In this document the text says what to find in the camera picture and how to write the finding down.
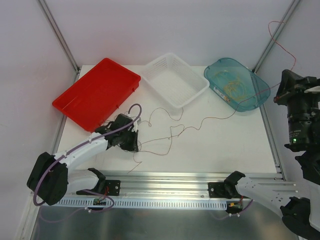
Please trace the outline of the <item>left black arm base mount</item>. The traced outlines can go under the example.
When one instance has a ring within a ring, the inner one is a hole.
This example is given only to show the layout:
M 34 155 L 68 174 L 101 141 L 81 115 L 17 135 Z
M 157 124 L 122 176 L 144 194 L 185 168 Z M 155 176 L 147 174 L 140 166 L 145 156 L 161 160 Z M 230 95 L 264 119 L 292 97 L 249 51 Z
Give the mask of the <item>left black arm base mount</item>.
M 102 180 L 89 191 L 104 196 L 119 196 L 121 189 L 120 180 Z

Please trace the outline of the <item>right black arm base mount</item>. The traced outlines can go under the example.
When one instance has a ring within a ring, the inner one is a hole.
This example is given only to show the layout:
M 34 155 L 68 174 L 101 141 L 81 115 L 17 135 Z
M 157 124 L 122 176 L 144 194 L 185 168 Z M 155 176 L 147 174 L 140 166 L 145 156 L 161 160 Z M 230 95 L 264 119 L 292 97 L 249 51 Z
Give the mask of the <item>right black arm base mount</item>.
M 210 198 L 232 199 L 240 197 L 233 185 L 224 182 L 209 182 L 207 186 Z

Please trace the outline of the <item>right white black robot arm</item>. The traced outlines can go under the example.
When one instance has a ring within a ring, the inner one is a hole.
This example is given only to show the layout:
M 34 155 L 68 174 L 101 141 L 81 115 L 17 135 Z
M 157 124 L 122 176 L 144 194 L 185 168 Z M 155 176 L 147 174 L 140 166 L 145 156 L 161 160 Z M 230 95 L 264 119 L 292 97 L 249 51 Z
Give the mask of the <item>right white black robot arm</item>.
M 298 192 L 282 194 L 258 183 L 247 174 L 234 171 L 222 183 L 226 199 L 247 197 L 278 215 L 283 224 L 305 240 L 320 238 L 320 79 L 301 76 L 292 70 L 281 73 L 273 99 L 287 109 L 288 143 L 284 147 L 297 155 L 300 169 L 295 183 Z

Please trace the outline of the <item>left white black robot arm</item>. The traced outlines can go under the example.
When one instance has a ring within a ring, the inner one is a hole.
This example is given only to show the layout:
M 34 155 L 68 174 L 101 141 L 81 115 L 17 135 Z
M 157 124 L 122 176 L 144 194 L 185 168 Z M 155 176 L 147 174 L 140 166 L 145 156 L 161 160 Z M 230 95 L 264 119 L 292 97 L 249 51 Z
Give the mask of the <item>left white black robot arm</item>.
M 74 148 L 55 154 L 40 154 L 26 185 L 49 206 L 58 203 L 68 193 L 103 195 L 107 192 L 106 177 L 94 167 L 85 170 L 77 170 L 77 167 L 115 146 L 138 152 L 138 132 L 133 119 L 121 113 Z

